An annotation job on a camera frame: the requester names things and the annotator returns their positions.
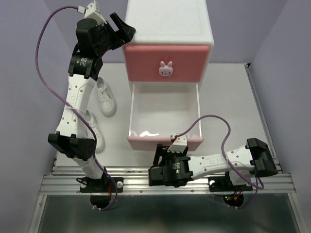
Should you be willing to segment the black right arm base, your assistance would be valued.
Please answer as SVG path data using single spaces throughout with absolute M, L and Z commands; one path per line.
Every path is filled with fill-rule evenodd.
M 236 192 L 236 191 L 252 191 L 253 188 L 247 185 L 233 185 L 229 174 L 224 176 L 212 176 L 208 178 L 210 192 Z

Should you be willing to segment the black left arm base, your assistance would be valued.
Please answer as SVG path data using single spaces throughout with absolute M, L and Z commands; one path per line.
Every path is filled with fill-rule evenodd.
M 116 184 L 112 180 L 103 175 L 100 179 L 91 179 L 88 177 L 76 178 L 76 181 L 80 184 L 80 192 L 81 193 L 112 193 L 112 192 L 123 192 L 123 177 L 115 177 L 112 178 Z

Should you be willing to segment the light pink drawer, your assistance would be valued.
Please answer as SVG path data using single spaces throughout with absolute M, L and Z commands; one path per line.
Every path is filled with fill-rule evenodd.
M 197 83 L 133 82 L 129 133 L 134 150 L 171 145 L 171 135 L 185 133 L 190 151 L 203 142 Z

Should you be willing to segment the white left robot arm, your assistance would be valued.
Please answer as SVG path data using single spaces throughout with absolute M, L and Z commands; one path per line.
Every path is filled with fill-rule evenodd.
M 108 187 L 104 169 L 95 158 L 96 142 L 88 138 L 85 120 L 91 92 L 103 66 L 102 57 L 109 50 L 115 50 L 129 43 L 136 32 L 116 13 L 110 14 L 117 26 L 99 23 L 94 18 L 84 18 L 77 22 L 77 44 L 69 63 L 69 87 L 61 121 L 55 133 L 48 136 L 48 142 L 60 153 L 75 161 L 91 178 L 91 185 L 97 191 Z

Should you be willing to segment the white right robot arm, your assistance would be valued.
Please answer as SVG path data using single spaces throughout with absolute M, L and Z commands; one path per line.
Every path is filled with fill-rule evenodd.
M 249 138 L 246 145 L 230 152 L 208 156 L 188 156 L 185 137 L 175 137 L 170 146 L 158 144 L 153 165 L 148 169 L 149 186 L 185 186 L 207 175 L 224 172 L 219 191 L 234 190 L 249 184 L 252 177 L 277 175 L 278 170 L 268 145 Z

